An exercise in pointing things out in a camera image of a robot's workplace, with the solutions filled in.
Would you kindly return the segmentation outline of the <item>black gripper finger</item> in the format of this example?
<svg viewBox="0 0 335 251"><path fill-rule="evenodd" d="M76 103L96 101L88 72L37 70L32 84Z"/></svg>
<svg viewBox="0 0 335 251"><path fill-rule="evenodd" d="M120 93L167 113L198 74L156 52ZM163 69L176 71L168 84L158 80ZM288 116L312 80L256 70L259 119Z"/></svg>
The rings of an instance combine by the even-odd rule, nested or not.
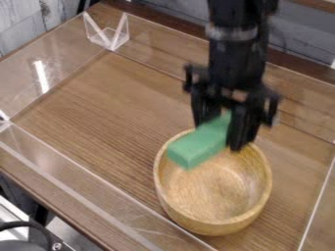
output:
<svg viewBox="0 0 335 251"><path fill-rule="evenodd" d="M203 125L222 114L220 103L198 89L191 91L191 109L195 126Z"/></svg>
<svg viewBox="0 0 335 251"><path fill-rule="evenodd" d="M232 102L230 110L232 118L228 127L227 142L231 150L238 152L255 140L262 125L263 110L259 107L236 102Z"/></svg>

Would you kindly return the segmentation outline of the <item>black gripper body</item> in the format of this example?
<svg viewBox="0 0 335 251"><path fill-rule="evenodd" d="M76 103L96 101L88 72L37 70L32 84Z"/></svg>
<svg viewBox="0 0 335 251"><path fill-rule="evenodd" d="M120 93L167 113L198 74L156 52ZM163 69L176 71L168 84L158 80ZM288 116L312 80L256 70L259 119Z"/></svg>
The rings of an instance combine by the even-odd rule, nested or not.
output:
<svg viewBox="0 0 335 251"><path fill-rule="evenodd" d="M263 110L262 124L271 126L280 95L264 83L268 33L208 33L208 65L187 64L183 90L200 90L223 107L232 102Z"/></svg>

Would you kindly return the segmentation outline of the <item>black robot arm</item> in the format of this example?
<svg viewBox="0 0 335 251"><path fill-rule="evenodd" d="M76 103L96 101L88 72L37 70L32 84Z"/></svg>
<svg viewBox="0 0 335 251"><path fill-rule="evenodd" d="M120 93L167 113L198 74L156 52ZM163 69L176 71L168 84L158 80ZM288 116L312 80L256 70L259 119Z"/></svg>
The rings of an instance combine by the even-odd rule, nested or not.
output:
<svg viewBox="0 0 335 251"><path fill-rule="evenodd" d="M184 66L183 91L191 94L194 122L214 120L222 109L232 112L227 144L240 150L271 126L282 96L264 83L270 17L279 0L207 0L210 22L208 64Z"/></svg>

